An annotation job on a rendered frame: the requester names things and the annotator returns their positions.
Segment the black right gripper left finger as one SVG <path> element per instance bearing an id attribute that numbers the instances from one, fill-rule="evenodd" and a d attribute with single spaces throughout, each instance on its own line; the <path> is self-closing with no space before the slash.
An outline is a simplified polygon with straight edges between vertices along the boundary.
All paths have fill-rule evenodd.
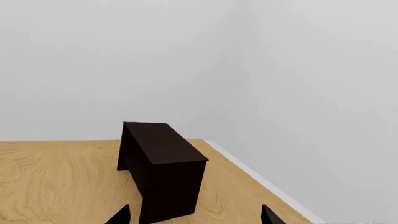
<path id="1" fill-rule="evenodd" d="M 123 206 L 105 224 L 130 224 L 131 213 L 129 205 Z"/>

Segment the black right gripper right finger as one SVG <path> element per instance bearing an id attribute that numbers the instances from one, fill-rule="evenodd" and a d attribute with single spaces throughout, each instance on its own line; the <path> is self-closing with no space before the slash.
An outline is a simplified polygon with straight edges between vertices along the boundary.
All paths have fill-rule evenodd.
<path id="1" fill-rule="evenodd" d="M 262 224 L 284 224 L 281 220 L 267 205 L 262 205 L 261 212 Z"/>

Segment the dark brown wooden cabinet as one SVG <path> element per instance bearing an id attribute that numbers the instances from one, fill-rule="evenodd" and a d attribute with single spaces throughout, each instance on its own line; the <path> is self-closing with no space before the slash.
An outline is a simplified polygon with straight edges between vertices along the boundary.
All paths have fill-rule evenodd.
<path id="1" fill-rule="evenodd" d="M 139 224 L 194 214 L 207 162 L 169 124 L 123 122 L 117 170 L 142 197 Z"/>

